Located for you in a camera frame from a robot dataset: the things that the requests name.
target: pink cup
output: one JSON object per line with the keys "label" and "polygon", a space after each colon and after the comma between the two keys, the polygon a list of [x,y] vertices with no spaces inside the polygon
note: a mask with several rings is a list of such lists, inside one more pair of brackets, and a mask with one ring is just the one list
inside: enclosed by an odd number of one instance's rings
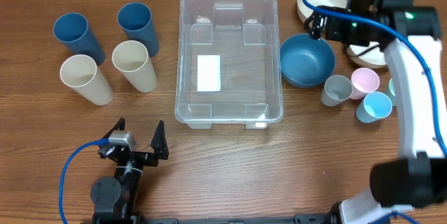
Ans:
{"label": "pink cup", "polygon": [[361,99],[369,93],[376,91],[380,85],[377,73],[369,68],[358,68],[352,73],[353,86],[352,99]]}

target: cup rim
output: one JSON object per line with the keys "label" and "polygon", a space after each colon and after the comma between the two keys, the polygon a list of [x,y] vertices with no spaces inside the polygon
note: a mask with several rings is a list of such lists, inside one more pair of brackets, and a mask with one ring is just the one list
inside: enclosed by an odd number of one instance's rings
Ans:
{"label": "cup rim", "polygon": [[[123,10],[123,8],[125,8],[125,7],[127,7],[127,6],[129,6],[129,5],[131,5],[131,4],[141,4],[141,5],[143,5],[144,7],[146,7],[146,8],[148,9],[148,11],[149,11],[149,15],[150,15],[149,21],[148,21],[148,22],[146,23],[146,25],[143,26],[141,29],[126,29],[126,28],[124,28],[124,27],[121,25],[121,23],[119,22],[119,14],[121,13],[121,11]],[[118,15],[117,15],[117,22],[118,22],[119,26],[120,26],[123,30],[125,30],[125,31],[140,31],[140,30],[144,29],[145,27],[149,26],[149,24],[152,22],[152,11],[151,11],[151,9],[150,9],[146,4],[144,4],[144,3],[142,3],[142,2],[139,2],[139,1],[130,2],[130,3],[128,3],[128,4],[124,5],[124,6],[122,6],[122,7],[119,9],[119,11],[118,11]]]}
{"label": "cup rim", "polygon": [[391,95],[396,96],[396,91],[394,90],[394,82],[392,78],[390,78],[390,81],[388,82],[388,89],[390,90]]}
{"label": "cup rim", "polygon": [[[336,99],[336,98],[333,98],[331,95],[329,95],[328,90],[326,89],[326,82],[327,82],[331,77],[343,77],[345,80],[347,80],[347,81],[349,82],[349,84],[351,84],[351,94],[349,94],[349,96],[348,96],[347,98],[345,98],[345,99]],[[326,94],[327,94],[331,99],[333,99],[333,100],[335,100],[335,101],[345,101],[345,100],[348,100],[348,99],[352,96],[352,93],[354,92],[354,88],[353,88],[352,82],[349,80],[349,78],[347,78],[347,77],[345,77],[345,76],[343,76],[343,75],[332,75],[332,76],[330,76],[330,77],[324,82],[324,91],[326,92]]]}
{"label": "cup rim", "polygon": [[[71,84],[67,84],[67,83],[64,81],[64,79],[62,78],[62,68],[64,67],[64,65],[65,65],[66,63],[68,63],[68,60],[70,60],[70,59],[72,59],[72,58],[74,58],[74,57],[87,57],[89,60],[91,60],[91,62],[92,62],[92,63],[94,64],[94,66],[95,66],[95,73],[93,74],[93,77],[91,77],[91,79],[90,79],[88,82],[86,82],[85,84],[81,84],[81,85],[71,85]],[[96,62],[95,62],[91,57],[87,56],[86,54],[76,54],[76,55],[73,55],[73,56],[67,58],[67,60],[65,60],[64,63],[61,65],[61,68],[60,68],[60,70],[59,70],[59,77],[60,77],[61,81],[62,81],[66,86],[71,87],[71,88],[79,88],[79,87],[83,87],[83,86],[88,85],[88,84],[89,84],[89,83],[96,77],[97,72],[98,72],[98,66],[96,65]]]}
{"label": "cup rim", "polygon": [[363,103],[362,103],[363,108],[365,109],[365,101],[366,101],[367,97],[368,97],[369,95],[371,95],[371,94],[381,94],[381,95],[383,95],[384,97],[386,97],[386,98],[387,98],[387,101],[388,101],[389,104],[390,104],[391,109],[390,109],[389,113],[387,113],[387,115],[384,116],[384,117],[376,117],[376,116],[372,116],[370,113],[367,112],[368,115],[371,116],[371,117],[374,117],[375,119],[385,119],[386,117],[390,116],[391,112],[393,112],[393,103],[391,102],[391,99],[390,99],[386,94],[384,94],[384,93],[382,93],[382,92],[380,92],[380,91],[373,91],[373,92],[371,92],[371,93],[368,93],[368,94],[365,96],[365,98],[363,99]]}
{"label": "cup rim", "polygon": [[[376,81],[377,81],[377,85],[375,86],[375,89],[373,89],[373,90],[371,90],[371,91],[364,91],[364,90],[362,90],[362,89],[357,88],[357,86],[354,84],[354,82],[352,82],[354,73],[355,73],[356,71],[358,71],[358,70],[361,70],[361,69],[367,69],[368,71],[372,71],[372,72],[375,74],[375,79],[376,79]],[[379,75],[378,75],[374,70],[372,70],[371,68],[362,67],[362,68],[358,68],[358,69],[356,69],[355,71],[352,72],[352,74],[351,74],[351,83],[352,83],[352,87],[353,87],[353,88],[356,88],[358,91],[361,91],[361,92],[363,92],[364,94],[370,94],[370,93],[372,93],[372,92],[377,91],[377,89],[380,87],[380,77],[379,77]]]}
{"label": "cup rim", "polygon": [[[80,15],[82,18],[84,18],[85,23],[87,24],[87,26],[85,27],[85,31],[84,31],[84,33],[83,33],[79,38],[77,38],[77,39],[75,39],[75,40],[71,40],[71,41],[62,40],[62,39],[60,39],[58,36],[56,36],[56,32],[54,31],[54,30],[56,29],[56,24],[57,24],[57,22],[58,22],[61,18],[63,18],[64,16],[66,16],[66,15]],[[57,40],[59,40],[59,41],[61,41],[61,42],[63,42],[63,43],[73,43],[73,42],[75,42],[75,41],[77,41],[77,40],[80,40],[83,36],[85,36],[85,34],[87,33],[88,30],[89,30],[89,21],[87,20],[87,18],[86,18],[83,14],[78,13],[78,12],[70,12],[70,13],[61,15],[61,17],[57,18],[56,22],[55,22],[54,25],[53,25],[53,35],[54,35],[54,37],[57,38]]]}
{"label": "cup rim", "polygon": [[[145,60],[144,64],[142,64],[140,67],[138,67],[138,68],[135,69],[135,70],[122,70],[121,68],[118,68],[118,66],[115,64],[115,59],[113,58],[114,55],[115,55],[115,50],[117,50],[117,48],[118,48],[120,45],[124,44],[124,43],[138,43],[138,44],[142,45],[142,46],[144,47],[145,51],[146,51],[146,60]],[[112,52],[112,63],[113,63],[113,66],[114,66],[116,69],[118,69],[119,71],[123,72],[123,73],[132,73],[132,72],[135,72],[135,71],[137,71],[137,70],[140,70],[140,69],[147,63],[147,60],[148,60],[148,59],[149,59],[149,52],[147,51],[146,46],[145,46],[144,44],[142,44],[141,42],[138,42],[137,40],[125,40],[124,42],[118,44],[118,45],[113,49],[113,52]]]}

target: clear plastic bin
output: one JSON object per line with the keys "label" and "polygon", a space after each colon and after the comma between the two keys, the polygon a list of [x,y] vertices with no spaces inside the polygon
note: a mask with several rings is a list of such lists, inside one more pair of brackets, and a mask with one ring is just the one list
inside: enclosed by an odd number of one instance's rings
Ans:
{"label": "clear plastic bin", "polygon": [[175,116],[266,128],[283,117],[277,0],[182,0]]}

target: light blue cup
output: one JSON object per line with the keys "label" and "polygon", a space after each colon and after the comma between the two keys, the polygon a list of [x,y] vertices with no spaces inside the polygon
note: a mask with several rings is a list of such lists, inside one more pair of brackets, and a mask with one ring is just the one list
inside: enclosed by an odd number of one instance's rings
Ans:
{"label": "light blue cup", "polygon": [[393,106],[396,106],[396,93],[394,91],[394,84],[393,84],[393,79],[390,79],[390,82],[388,83],[388,87],[384,92],[385,95],[387,95],[390,100],[391,103],[393,104]]}
{"label": "light blue cup", "polygon": [[393,104],[389,97],[381,92],[375,91],[365,96],[358,106],[356,115],[363,123],[372,123],[379,119],[385,119],[391,114]]}
{"label": "light blue cup", "polygon": [[159,53],[151,10],[143,3],[128,3],[118,12],[118,24],[130,40],[142,43],[149,57]]}
{"label": "light blue cup", "polygon": [[53,33],[72,53],[91,57],[97,66],[104,62],[104,50],[84,15],[79,13],[62,15],[54,23]]}

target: blue bowl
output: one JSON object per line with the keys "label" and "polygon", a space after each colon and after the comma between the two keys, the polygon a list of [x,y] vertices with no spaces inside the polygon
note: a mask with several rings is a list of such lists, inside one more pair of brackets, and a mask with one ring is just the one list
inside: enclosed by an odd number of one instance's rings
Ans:
{"label": "blue bowl", "polygon": [[281,72],[289,84],[312,88],[324,83],[334,72],[335,54],[323,39],[298,34],[281,46]]}

